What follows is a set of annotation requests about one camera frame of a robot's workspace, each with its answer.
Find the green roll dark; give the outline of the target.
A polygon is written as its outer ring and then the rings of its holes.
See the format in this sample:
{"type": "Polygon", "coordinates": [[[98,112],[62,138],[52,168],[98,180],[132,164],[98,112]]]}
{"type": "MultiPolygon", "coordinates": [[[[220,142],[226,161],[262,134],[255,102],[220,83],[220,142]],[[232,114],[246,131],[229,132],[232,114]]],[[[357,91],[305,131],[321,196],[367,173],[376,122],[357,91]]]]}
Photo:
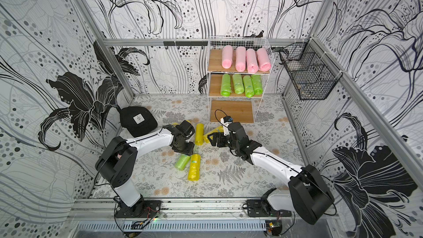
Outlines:
{"type": "Polygon", "coordinates": [[[223,74],[221,78],[220,94],[223,97],[229,97],[232,93],[231,78],[229,74],[223,74]]]}

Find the pale green roll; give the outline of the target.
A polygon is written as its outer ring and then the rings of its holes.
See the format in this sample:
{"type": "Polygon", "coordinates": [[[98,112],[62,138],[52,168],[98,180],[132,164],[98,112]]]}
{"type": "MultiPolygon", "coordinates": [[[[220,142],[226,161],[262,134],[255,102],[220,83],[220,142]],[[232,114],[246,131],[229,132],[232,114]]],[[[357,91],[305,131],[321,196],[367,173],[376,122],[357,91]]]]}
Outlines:
{"type": "Polygon", "coordinates": [[[235,94],[243,94],[245,92],[243,80],[242,80],[242,75],[233,74],[232,75],[232,82],[233,82],[235,94]]]}

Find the green roll front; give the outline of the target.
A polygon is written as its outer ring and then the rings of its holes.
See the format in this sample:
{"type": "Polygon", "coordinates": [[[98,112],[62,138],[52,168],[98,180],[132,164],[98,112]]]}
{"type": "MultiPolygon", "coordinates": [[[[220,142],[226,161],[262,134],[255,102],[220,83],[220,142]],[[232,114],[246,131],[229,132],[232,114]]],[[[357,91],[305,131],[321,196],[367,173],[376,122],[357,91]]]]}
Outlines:
{"type": "Polygon", "coordinates": [[[254,88],[253,88],[251,77],[249,75],[244,75],[242,80],[243,80],[245,97],[252,98],[254,96],[254,88]]]}

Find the green roll sideways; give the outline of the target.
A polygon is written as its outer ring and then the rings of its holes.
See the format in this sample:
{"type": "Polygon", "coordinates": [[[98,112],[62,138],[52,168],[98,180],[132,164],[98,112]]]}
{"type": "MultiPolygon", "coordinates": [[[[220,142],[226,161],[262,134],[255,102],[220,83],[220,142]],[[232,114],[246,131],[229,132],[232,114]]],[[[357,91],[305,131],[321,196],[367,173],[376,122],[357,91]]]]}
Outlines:
{"type": "Polygon", "coordinates": [[[255,95],[263,94],[262,78],[258,74],[251,75],[253,90],[255,95]]]}

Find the pink roll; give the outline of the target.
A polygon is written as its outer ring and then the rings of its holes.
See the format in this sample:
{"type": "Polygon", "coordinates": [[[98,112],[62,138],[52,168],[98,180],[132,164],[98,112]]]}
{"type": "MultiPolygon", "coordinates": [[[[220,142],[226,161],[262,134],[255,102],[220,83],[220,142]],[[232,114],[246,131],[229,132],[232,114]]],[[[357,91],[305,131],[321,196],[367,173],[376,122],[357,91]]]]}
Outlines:
{"type": "Polygon", "coordinates": [[[239,46],[236,48],[235,54],[235,68],[237,72],[244,72],[246,70],[246,48],[239,46]]]}
{"type": "Polygon", "coordinates": [[[262,72],[267,72],[271,69],[271,61],[267,53],[267,49],[262,47],[256,51],[258,69],[262,72]]]}
{"type": "Polygon", "coordinates": [[[232,66],[233,48],[231,45],[226,45],[222,49],[221,54],[221,65],[224,69],[228,69],[232,66]]]}
{"type": "Polygon", "coordinates": [[[248,73],[255,74],[258,71],[256,52],[252,48],[246,50],[246,67],[248,73]]]}

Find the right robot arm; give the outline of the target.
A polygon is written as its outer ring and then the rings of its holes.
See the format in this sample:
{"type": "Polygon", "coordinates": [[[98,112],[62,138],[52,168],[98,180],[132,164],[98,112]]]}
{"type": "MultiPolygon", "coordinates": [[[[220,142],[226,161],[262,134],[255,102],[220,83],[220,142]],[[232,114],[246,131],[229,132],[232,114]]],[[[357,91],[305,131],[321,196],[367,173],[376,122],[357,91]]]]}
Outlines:
{"type": "Polygon", "coordinates": [[[263,196],[265,204],[273,210],[290,210],[314,225],[334,205],[329,187],[314,166],[295,165],[278,157],[261,143],[249,139],[239,122],[228,122],[223,127],[223,132],[208,135],[212,146],[229,148],[237,157],[268,171],[288,186],[288,194],[274,189],[263,196]]]}

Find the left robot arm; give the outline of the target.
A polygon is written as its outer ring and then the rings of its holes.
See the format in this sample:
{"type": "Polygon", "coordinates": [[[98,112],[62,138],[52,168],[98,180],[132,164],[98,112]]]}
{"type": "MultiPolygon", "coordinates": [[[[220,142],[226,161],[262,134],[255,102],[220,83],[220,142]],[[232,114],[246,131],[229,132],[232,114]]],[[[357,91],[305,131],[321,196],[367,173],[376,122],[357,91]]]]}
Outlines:
{"type": "Polygon", "coordinates": [[[195,144],[189,139],[194,134],[192,124],[183,121],[136,138],[115,137],[96,162],[95,169],[111,185],[121,202],[133,208],[143,203],[143,197],[131,179],[137,158],[167,146],[176,153],[190,156],[195,144]]]}

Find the yellow roll with label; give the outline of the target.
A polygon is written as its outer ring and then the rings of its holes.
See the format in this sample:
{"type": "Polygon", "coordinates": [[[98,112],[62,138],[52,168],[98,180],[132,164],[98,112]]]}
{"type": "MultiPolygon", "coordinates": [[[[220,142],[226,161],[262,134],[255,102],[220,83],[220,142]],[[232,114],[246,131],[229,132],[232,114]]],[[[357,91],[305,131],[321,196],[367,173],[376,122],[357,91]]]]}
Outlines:
{"type": "Polygon", "coordinates": [[[209,140],[208,136],[209,136],[209,135],[212,135],[213,133],[217,133],[217,132],[224,132],[224,128],[223,128],[223,126],[218,126],[217,128],[215,128],[215,129],[211,130],[210,132],[206,133],[206,134],[203,136],[203,140],[204,140],[204,142],[205,142],[205,143],[209,143],[209,144],[210,144],[210,140],[209,140]]]}

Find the yellow roll upright middle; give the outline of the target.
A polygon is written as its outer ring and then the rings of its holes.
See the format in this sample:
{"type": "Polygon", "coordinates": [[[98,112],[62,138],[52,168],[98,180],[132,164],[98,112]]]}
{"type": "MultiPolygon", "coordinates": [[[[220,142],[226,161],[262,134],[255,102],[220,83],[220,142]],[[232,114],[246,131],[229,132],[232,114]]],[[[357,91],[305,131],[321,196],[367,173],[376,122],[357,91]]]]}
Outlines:
{"type": "Polygon", "coordinates": [[[196,124],[195,145],[203,145],[204,143],[204,125],[202,123],[196,124]]]}

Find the yellow roll front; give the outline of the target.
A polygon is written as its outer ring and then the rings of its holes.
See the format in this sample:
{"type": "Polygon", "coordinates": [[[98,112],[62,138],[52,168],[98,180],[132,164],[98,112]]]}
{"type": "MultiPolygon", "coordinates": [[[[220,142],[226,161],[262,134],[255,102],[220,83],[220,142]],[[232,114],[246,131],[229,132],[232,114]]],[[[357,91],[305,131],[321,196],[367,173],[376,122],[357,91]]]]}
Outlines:
{"type": "Polygon", "coordinates": [[[189,163],[188,181],[198,181],[200,176],[200,155],[193,154],[189,163]]]}

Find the black cap with label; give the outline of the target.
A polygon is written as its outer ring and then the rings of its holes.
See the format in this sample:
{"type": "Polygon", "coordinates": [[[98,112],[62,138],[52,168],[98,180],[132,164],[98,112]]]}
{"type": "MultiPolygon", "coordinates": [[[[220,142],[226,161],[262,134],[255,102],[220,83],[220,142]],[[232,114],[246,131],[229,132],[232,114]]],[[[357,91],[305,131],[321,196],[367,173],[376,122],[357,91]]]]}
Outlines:
{"type": "Polygon", "coordinates": [[[129,106],[119,111],[120,122],[133,137],[140,137],[151,133],[158,127],[153,114],[142,106],[129,106]]]}

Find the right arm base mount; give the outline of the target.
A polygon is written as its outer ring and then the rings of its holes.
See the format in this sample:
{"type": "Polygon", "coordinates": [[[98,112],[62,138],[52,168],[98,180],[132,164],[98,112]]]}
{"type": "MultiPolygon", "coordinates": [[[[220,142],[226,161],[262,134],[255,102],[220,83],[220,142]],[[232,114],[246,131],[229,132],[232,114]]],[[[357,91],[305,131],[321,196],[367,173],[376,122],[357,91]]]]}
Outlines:
{"type": "Polygon", "coordinates": [[[261,199],[248,199],[243,205],[242,209],[247,212],[251,218],[260,217],[291,217],[293,214],[288,210],[274,210],[267,201],[261,199]]]}

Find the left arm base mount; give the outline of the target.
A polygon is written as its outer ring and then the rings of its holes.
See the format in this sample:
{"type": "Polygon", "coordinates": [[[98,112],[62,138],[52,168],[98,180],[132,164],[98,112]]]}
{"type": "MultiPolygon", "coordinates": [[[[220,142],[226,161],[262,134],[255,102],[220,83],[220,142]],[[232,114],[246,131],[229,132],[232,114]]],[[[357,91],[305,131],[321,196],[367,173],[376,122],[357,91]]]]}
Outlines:
{"type": "Polygon", "coordinates": [[[160,213],[162,201],[140,199],[134,206],[129,207],[123,201],[119,201],[115,210],[116,218],[154,218],[160,213]]]}

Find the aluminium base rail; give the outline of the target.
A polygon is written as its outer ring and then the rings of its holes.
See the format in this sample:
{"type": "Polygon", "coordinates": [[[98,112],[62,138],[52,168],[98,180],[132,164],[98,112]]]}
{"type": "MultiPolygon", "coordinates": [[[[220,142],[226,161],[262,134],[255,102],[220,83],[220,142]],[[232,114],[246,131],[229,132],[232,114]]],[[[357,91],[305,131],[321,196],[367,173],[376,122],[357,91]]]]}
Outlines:
{"type": "MultiPolygon", "coordinates": [[[[156,215],[165,220],[238,220],[250,219],[242,205],[251,197],[239,198],[146,198],[145,200],[162,201],[160,213],[156,215]]],[[[78,199],[75,201],[68,221],[106,221],[106,220],[144,220],[145,218],[116,218],[115,210],[118,202],[112,198],[78,199]]],[[[282,210],[292,212],[286,204],[282,210]]],[[[257,219],[276,219],[276,217],[260,217],[257,219]]]]}

